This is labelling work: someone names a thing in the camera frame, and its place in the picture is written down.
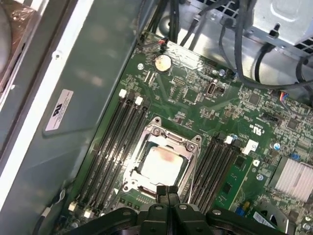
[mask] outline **black ram slot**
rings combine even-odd
[[[116,107],[115,110],[114,110],[113,116],[112,116],[111,119],[110,119],[110,122],[109,122],[109,125],[108,125],[108,129],[107,129],[107,131],[106,131],[106,134],[102,137],[102,139],[101,139],[101,141],[100,141],[100,144],[99,144],[99,146],[98,146],[98,148],[97,148],[97,150],[96,150],[96,152],[95,152],[95,155],[93,156],[91,165],[90,165],[90,167],[89,167],[89,169],[88,169],[88,172],[87,172],[87,174],[86,174],[86,177],[85,177],[85,179],[84,179],[84,181],[83,181],[83,184],[82,184],[82,187],[81,187],[81,189],[80,189],[80,192],[79,192],[79,194],[78,194],[78,196],[77,196],[77,199],[78,199],[78,197],[80,197],[84,192],[86,192],[86,190],[87,190],[87,188],[88,188],[89,182],[90,182],[90,180],[91,180],[91,178],[92,178],[92,175],[93,175],[93,173],[94,173],[94,171],[95,171],[95,168],[96,168],[96,166],[97,166],[97,163],[98,163],[98,161],[99,161],[99,157],[100,157],[100,156],[99,156],[98,153],[99,153],[99,151],[103,148],[103,145],[104,145],[104,143],[105,143],[105,141],[106,141],[106,139],[107,139],[107,136],[109,135],[109,133],[111,132],[112,128],[114,127],[114,125],[115,125],[115,123],[116,123],[116,121],[117,121],[117,117],[119,116],[119,114],[120,114],[121,111],[122,111],[124,102],[125,102],[125,99],[120,99],[120,101],[119,101],[117,107]]]
[[[113,150],[112,152],[109,153],[110,161],[106,165],[106,168],[102,172],[103,176],[101,177],[101,180],[100,180],[101,183],[100,183],[100,186],[99,186],[97,192],[95,193],[95,197],[93,197],[93,202],[91,203],[92,206],[99,201],[99,197],[101,196],[101,193],[103,192],[105,184],[108,182],[108,177],[110,176],[110,174],[113,173],[113,168],[116,164],[116,161],[118,160],[118,157],[119,157],[121,151],[124,148],[127,136],[128,136],[130,129],[131,129],[131,127],[134,124],[134,121],[136,119],[135,117],[138,113],[137,111],[138,111],[138,107],[134,107],[133,110],[131,111],[130,115],[127,117],[127,122],[125,123],[124,130],[120,134],[121,139],[118,141],[117,147],[115,148],[115,150]]]
[[[129,141],[125,145],[124,152],[122,154],[122,157],[118,163],[116,170],[114,171],[114,175],[113,175],[112,179],[109,181],[110,182],[109,185],[102,190],[102,192],[105,192],[105,194],[103,195],[103,197],[99,203],[99,206],[98,206],[98,209],[100,211],[105,207],[106,201],[108,200],[108,198],[109,198],[109,196],[113,190],[113,187],[116,183],[117,177],[119,176],[119,174],[121,172],[121,169],[124,165],[126,158],[128,157],[130,151],[132,150],[134,143],[136,143],[136,140],[140,137],[140,133],[141,133],[142,128],[143,128],[143,124],[145,123],[145,120],[146,120],[147,110],[148,110],[148,107],[142,108],[140,117],[139,117],[138,122],[137,122],[137,125],[134,129],[134,132],[131,132],[129,134],[130,136],[128,136]]]
[[[210,209],[229,168],[240,153],[238,140],[226,144],[224,139],[222,134],[212,138],[199,169],[196,170],[190,203],[197,205],[203,213]]]
[[[117,122],[114,125],[114,128],[110,132],[110,134],[107,137],[107,141],[105,141],[107,144],[104,145],[102,149],[100,149],[102,156],[100,164],[97,165],[97,169],[95,171],[94,177],[91,180],[91,185],[88,189],[88,192],[86,193],[86,196],[84,197],[84,202],[89,202],[89,199],[91,196],[94,194],[95,189],[99,183],[103,168],[106,165],[106,162],[108,160],[108,153],[112,151],[114,148],[114,145],[116,143],[116,139],[119,136],[119,133],[123,127],[123,123],[125,122],[126,117],[128,116],[128,113],[132,110],[133,107],[133,99],[127,99],[126,102],[126,107],[124,108],[122,114],[120,115],[120,118],[117,120]]]

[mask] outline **integrated circuit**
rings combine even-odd
[[[230,190],[231,190],[232,186],[229,183],[225,183],[222,191],[226,194],[229,194]]]
[[[290,119],[290,121],[287,124],[287,127],[291,130],[295,130],[298,126],[299,122],[295,119]]]
[[[252,93],[248,102],[250,104],[253,104],[253,105],[257,106],[259,104],[260,99],[261,98],[260,98],[260,96],[258,94]]]
[[[245,163],[245,159],[243,157],[238,157],[235,161],[235,165],[239,168],[242,168]]]

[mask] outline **electronic component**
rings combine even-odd
[[[218,80],[217,79],[214,79],[212,82],[210,82],[206,89],[205,89],[205,93],[204,95],[211,95],[211,94],[214,94],[215,92],[215,89],[216,89],[216,84],[218,83]]]
[[[288,124],[287,124],[287,127],[291,130],[295,130],[298,126],[299,122],[295,119],[290,119]]]
[[[231,188],[232,188],[231,185],[226,182],[225,185],[223,186],[222,191],[223,191],[224,193],[226,193],[226,194],[229,194]]]
[[[235,161],[235,165],[239,168],[242,168],[245,163],[245,159],[243,157],[238,157]]]
[[[276,206],[271,203],[261,201],[256,208],[267,220],[268,225],[273,224],[277,226],[277,229],[289,235],[293,235],[295,233],[295,223],[290,221],[290,219]]]
[[[306,202],[313,190],[313,169],[292,159],[282,158],[270,185],[277,191]]]
[[[222,133],[212,138],[196,171],[192,192],[190,194],[189,189],[184,199],[187,202],[191,195],[190,203],[197,205],[201,212],[207,212],[211,207],[227,171],[240,153],[239,140],[228,144],[225,143],[225,139],[226,136]],[[228,193],[231,186],[226,186],[224,189]]]
[[[155,196],[157,185],[176,185],[179,194],[189,179],[199,156],[201,137],[188,140],[161,126],[155,117],[141,134],[125,171],[124,191],[138,190]]]
[[[242,150],[242,153],[245,155],[248,155],[250,151],[255,152],[256,149],[258,148],[259,143],[253,140],[249,140],[248,143],[246,144],[245,148]]]
[[[299,217],[299,213],[296,212],[296,211],[294,211],[294,210],[291,210],[291,211],[289,212],[288,217],[289,217],[289,219],[290,219],[291,221],[296,222],[297,219],[298,219],[298,217]]]
[[[257,106],[259,101],[260,101],[260,96],[258,94],[252,93],[248,102],[250,104]]]
[[[159,55],[155,59],[155,69],[159,73],[168,72],[172,66],[172,59],[168,55]]]
[[[262,114],[262,119],[265,121],[269,121],[275,125],[279,125],[281,122],[279,117],[266,113],[266,112]]]

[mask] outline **label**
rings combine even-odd
[[[51,118],[48,122],[45,131],[52,131],[59,128],[62,118],[64,116],[65,111],[67,110],[70,99],[72,98],[73,91],[63,89],[61,95],[58,99],[57,104],[55,105],[53,112],[51,114]]]
[[[258,212],[255,212],[253,215],[253,218],[258,221],[260,224],[264,224],[268,227],[271,227],[273,229],[275,229],[274,226],[272,226],[270,223],[268,223],[268,221],[266,219],[263,218],[263,216],[261,216]]]

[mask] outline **chip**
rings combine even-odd
[[[242,168],[244,162],[245,162],[245,159],[243,157],[238,157],[237,160],[235,161],[235,165],[239,168]]]
[[[231,185],[229,183],[226,183],[223,187],[223,192],[226,194],[229,194],[230,190],[231,190]]]
[[[295,130],[298,126],[299,122],[295,119],[290,119],[290,121],[287,124],[287,127],[291,130]]]
[[[296,212],[296,211],[294,211],[294,210],[291,210],[291,211],[289,212],[289,219],[290,219],[291,221],[293,221],[293,222],[296,222],[296,221],[297,221],[298,216],[299,216],[299,213]]]
[[[260,97],[258,94],[253,93],[249,98],[249,103],[253,105],[258,105]]]

